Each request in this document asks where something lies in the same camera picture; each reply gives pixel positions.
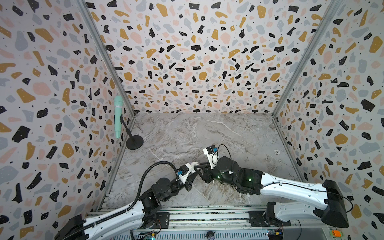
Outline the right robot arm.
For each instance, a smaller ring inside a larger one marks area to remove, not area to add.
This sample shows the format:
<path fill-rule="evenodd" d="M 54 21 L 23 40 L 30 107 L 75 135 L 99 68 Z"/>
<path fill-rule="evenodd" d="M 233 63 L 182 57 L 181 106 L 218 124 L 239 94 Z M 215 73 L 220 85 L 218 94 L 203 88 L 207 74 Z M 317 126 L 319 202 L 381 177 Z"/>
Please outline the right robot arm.
<path fill-rule="evenodd" d="M 264 221 L 269 225 L 276 226 L 293 219 L 315 219 L 336 228 L 350 226 L 346 198 L 335 181 L 309 184 L 286 180 L 262 171 L 241 168 L 228 157 L 221 157 L 216 163 L 197 164 L 194 170 L 207 184 L 219 181 L 243 195 L 289 199 L 287 204 L 267 204 Z"/>

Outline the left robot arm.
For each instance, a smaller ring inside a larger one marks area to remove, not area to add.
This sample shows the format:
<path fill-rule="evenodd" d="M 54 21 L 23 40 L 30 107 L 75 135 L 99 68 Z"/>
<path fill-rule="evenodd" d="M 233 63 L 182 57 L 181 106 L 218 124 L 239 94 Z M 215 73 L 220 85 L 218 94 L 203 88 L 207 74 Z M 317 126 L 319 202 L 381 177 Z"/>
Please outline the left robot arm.
<path fill-rule="evenodd" d="M 150 189 L 142 193 L 147 174 L 156 166 L 168 165 L 174 172 L 174 179 L 159 179 Z M 198 173 L 199 163 L 187 163 L 179 169 L 168 161 L 157 162 L 146 169 L 140 180 L 138 191 L 133 202 L 98 217 L 83 219 L 77 215 L 54 237 L 55 240 L 109 240 L 125 231 L 149 226 L 155 221 L 156 212 L 161 202 L 178 195 L 183 188 L 190 190 Z"/>

